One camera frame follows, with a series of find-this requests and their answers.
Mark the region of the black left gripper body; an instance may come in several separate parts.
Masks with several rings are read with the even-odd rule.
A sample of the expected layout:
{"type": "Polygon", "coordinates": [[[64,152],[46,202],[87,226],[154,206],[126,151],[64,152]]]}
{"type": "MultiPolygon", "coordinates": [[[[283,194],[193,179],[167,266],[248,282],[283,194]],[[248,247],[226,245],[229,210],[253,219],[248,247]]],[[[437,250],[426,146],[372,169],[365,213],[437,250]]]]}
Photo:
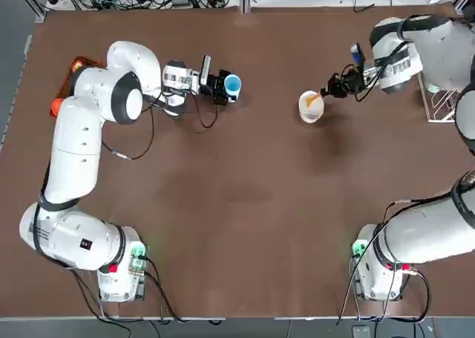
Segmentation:
{"type": "Polygon", "coordinates": [[[202,94],[210,95],[214,100],[224,100],[224,80],[224,72],[219,72],[218,75],[209,74],[206,84],[202,86],[202,94]]]}

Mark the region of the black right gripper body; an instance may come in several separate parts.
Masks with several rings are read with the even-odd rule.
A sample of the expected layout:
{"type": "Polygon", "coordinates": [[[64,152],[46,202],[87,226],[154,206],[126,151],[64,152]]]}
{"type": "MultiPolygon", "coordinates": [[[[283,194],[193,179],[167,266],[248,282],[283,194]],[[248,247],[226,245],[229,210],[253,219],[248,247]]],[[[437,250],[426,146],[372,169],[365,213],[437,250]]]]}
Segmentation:
{"type": "Polygon", "coordinates": [[[335,95],[360,94],[366,88],[364,75],[359,70],[336,74],[335,95]]]}

